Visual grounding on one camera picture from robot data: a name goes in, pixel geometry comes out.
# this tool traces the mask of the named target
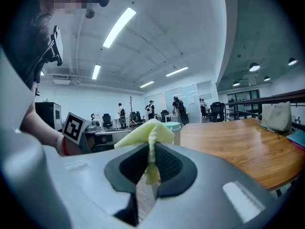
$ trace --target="light green cloth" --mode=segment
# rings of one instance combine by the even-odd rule
[[[149,143],[147,184],[153,184],[159,179],[159,171],[156,166],[156,154],[154,144],[156,142],[170,143],[174,141],[174,133],[166,128],[160,121],[151,119],[142,126],[125,136],[114,145],[114,148],[125,147],[136,143]]]

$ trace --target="black railing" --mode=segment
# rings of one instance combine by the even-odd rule
[[[258,117],[262,113],[263,104],[278,104],[278,103],[288,102],[288,101],[290,103],[295,104],[295,105],[291,104],[291,106],[293,106],[293,107],[304,107],[305,105],[299,105],[298,103],[305,103],[305,89],[300,90],[300,91],[285,93],[285,94],[274,95],[274,96],[270,96],[270,97],[261,97],[261,98],[246,100],[246,101],[227,103],[225,105],[233,105],[234,109],[226,109],[226,108],[224,109],[225,121],[227,121],[227,119],[231,120],[231,119],[227,118],[227,116],[234,117],[234,120],[240,120],[239,117],[242,117],[242,116],[244,118],[247,118],[247,116],[249,116],[249,115],[251,117]],[[257,114],[236,110],[237,105],[244,105],[244,104],[257,104],[258,109],[255,110],[255,112],[257,112]],[[305,131],[305,125],[298,124],[296,122],[292,122],[292,127]]]

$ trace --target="ceiling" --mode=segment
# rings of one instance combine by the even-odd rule
[[[42,80],[73,75],[77,84],[94,84],[146,92],[181,78],[212,72],[222,59],[225,8],[219,0],[110,0],[107,7],[55,14],[50,22],[61,29],[63,64],[45,64]],[[128,8],[137,13],[110,48],[102,46],[109,31]],[[102,66],[91,79],[95,64]],[[165,77],[176,69],[189,69]],[[145,88],[139,86],[154,81]]]
[[[238,0],[238,17],[234,46],[218,91],[233,89],[233,82],[249,86],[270,83],[287,72],[290,57],[303,60],[301,44],[290,20],[275,0]],[[261,68],[249,72],[252,62]],[[264,82],[265,76],[271,78]]]

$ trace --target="person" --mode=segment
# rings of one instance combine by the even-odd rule
[[[181,122],[181,114],[186,113],[186,108],[183,104],[183,101],[180,100],[177,96],[173,97],[173,115],[176,115],[177,122]]]
[[[121,128],[122,130],[126,129],[126,113],[125,113],[125,110],[124,110],[124,107],[122,106],[121,103],[119,103],[119,111],[118,111],[118,114],[119,114],[119,118],[120,118],[120,123],[121,123]],[[121,117],[124,117],[125,118],[125,122],[124,124],[122,124],[121,122]]]
[[[154,105],[153,100],[149,101],[149,104],[145,107],[146,113],[148,114],[148,120],[154,118]]]
[[[16,73],[35,96],[40,82],[43,65],[48,62],[44,57],[50,43],[49,21],[59,9],[80,8],[88,0],[26,0],[14,15],[1,42],[4,52]],[[69,155],[81,154],[79,147],[72,141],[64,140],[63,135],[49,127],[36,113],[35,102],[27,110],[20,127],[21,131],[35,136],[43,145],[62,149],[63,143]]]
[[[206,107],[206,104],[204,102],[204,99],[202,99],[201,102],[200,102],[202,117],[205,117],[205,107]]]

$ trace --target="white shirt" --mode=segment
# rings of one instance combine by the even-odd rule
[[[123,108],[124,108],[123,106],[119,106],[119,111],[118,111],[119,117],[121,117],[121,111],[122,111]]]

